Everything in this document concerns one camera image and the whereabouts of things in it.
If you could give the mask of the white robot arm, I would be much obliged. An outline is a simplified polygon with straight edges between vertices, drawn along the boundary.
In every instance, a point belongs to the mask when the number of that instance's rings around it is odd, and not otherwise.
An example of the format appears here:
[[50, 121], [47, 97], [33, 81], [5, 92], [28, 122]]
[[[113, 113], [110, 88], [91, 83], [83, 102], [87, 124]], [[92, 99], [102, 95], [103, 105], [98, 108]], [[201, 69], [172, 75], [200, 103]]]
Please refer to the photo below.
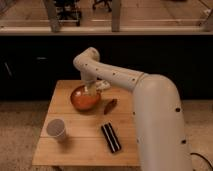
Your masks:
[[81, 80], [91, 86], [100, 78], [130, 91], [142, 171], [192, 171], [181, 100], [167, 77], [104, 64], [89, 47], [73, 59]]

